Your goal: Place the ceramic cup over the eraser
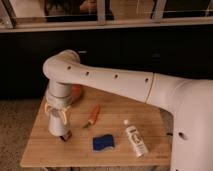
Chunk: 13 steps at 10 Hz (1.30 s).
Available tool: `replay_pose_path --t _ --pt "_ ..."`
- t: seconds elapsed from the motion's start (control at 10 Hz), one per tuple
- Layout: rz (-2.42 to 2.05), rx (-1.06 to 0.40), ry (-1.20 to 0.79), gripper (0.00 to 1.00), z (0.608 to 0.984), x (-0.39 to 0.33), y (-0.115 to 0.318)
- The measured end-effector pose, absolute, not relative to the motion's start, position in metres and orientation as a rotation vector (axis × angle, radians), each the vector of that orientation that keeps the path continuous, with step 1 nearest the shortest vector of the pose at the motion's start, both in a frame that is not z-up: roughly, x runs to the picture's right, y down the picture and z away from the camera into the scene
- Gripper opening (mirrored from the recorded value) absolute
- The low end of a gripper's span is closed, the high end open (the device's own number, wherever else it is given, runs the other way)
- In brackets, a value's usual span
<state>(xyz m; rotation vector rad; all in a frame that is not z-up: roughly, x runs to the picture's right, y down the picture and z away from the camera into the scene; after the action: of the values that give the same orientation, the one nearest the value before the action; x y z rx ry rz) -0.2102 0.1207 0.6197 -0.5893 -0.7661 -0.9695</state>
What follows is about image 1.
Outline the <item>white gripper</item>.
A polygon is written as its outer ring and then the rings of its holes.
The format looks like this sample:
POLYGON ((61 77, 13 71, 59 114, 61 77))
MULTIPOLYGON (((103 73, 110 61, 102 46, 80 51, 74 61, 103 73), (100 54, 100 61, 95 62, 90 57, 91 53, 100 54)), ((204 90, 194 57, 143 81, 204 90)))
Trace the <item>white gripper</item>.
POLYGON ((59 101, 59 102, 46 102, 44 105, 44 111, 47 117, 50 116, 50 111, 56 109, 62 117, 63 124, 68 123, 70 114, 69 109, 71 107, 71 101, 59 101))

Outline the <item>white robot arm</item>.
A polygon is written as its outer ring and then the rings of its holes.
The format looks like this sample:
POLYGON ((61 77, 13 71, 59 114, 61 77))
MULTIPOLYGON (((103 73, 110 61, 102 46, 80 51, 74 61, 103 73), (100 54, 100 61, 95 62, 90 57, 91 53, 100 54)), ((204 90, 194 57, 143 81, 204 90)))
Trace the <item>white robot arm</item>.
POLYGON ((162 108, 173 115, 170 171, 213 171, 213 80, 188 79, 153 72, 86 66, 73 50, 64 50, 43 64, 49 79, 47 113, 58 120, 50 132, 66 134, 73 97, 80 84, 162 108))

